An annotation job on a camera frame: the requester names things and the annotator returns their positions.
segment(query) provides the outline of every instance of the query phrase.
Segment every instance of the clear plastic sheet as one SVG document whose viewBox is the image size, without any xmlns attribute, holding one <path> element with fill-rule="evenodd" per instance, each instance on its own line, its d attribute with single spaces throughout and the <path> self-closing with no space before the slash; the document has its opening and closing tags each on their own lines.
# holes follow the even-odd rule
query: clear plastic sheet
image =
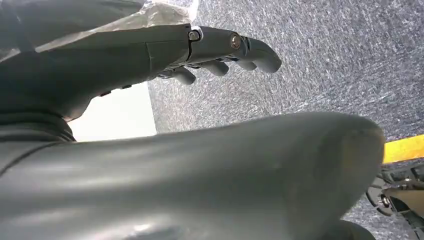
<svg viewBox="0 0 424 240">
<path fill-rule="evenodd" d="M 199 0 L 0 0 L 0 63 L 99 32 L 189 24 Z"/>
</svg>

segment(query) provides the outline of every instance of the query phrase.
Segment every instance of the yellow tape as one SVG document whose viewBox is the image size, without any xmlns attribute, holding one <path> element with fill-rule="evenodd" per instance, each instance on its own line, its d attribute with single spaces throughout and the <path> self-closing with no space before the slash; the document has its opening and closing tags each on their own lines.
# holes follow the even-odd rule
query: yellow tape
<svg viewBox="0 0 424 240">
<path fill-rule="evenodd" d="M 424 134 L 391 141 L 384 146 L 383 164 L 424 158 Z"/>
</svg>

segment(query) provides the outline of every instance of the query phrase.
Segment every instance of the robotic hand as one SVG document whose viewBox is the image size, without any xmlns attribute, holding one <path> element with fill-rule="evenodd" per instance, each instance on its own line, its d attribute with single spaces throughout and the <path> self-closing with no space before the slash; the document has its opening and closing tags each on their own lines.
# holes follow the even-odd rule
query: robotic hand
<svg viewBox="0 0 424 240">
<path fill-rule="evenodd" d="M 230 30 L 162 25 L 97 32 L 53 50 L 21 53 L 0 64 L 0 95 L 19 103 L 4 111 L 48 109 L 66 121 L 79 118 L 91 99 L 114 89 L 160 77 L 192 84 L 187 68 L 204 68 L 217 76 L 225 62 L 246 70 L 276 72 L 282 62 L 264 42 Z"/>
<path fill-rule="evenodd" d="M 281 66 L 278 55 L 264 42 L 229 30 L 212 27 L 193 27 L 188 33 L 190 52 L 186 61 L 171 65 L 159 74 L 160 78 L 176 78 L 183 84 L 196 80 L 185 67 L 209 70 L 216 76 L 224 76 L 229 68 L 225 62 L 235 62 L 241 68 L 252 71 L 259 67 L 266 73 L 275 73 Z"/>
</svg>

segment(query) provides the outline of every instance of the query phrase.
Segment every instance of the gray humanoid robot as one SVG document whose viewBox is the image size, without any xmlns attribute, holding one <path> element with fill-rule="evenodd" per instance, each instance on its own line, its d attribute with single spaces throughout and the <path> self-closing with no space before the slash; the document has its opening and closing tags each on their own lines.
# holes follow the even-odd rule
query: gray humanoid robot
<svg viewBox="0 0 424 240">
<path fill-rule="evenodd" d="M 67 125 L 114 89 L 155 77 L 190 84 L 187 68 L 276 72 L 267 44 L 176 24 L 38 52 L 10 3 L 0 1 L 1 27 L 19 54 L 0 62 L 0 239 L 373 239 L 339 220 L 383 159 L 383 133 L 362 117 L 296 113 L 99 142 L 75 142 Z"/>
</svg>

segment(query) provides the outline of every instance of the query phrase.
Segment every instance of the white wall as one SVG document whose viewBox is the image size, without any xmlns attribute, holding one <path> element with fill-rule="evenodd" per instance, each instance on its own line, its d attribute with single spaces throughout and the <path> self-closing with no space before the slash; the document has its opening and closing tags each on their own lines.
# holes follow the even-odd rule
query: white wall
<svg viewBox="0 0 424 240">
<path fill-rule="evenodd" d="M 155 135 L 147 83 L 94 98 L 84 115 L 69 125 L 79 142 Z"/>
</svg>

